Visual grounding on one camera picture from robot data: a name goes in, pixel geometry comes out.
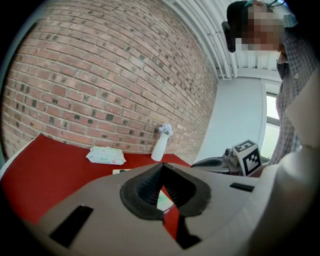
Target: red surface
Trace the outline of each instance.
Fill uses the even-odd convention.
[[[158,163],[150,154],[124,154],[126,162],[123,165],[91,163],[86,158],[88,152],[89,149],[39,135],[17,156],[2,177],[1,187],[12,210],[20,218],[35,224],[55,204],[85,184],[112,175],[114,169]],[[165,154],[162,162],[190,166],[174,154]],[[178,216],[178,209],[173,207],[164,217],[165,227],[174,237]]]

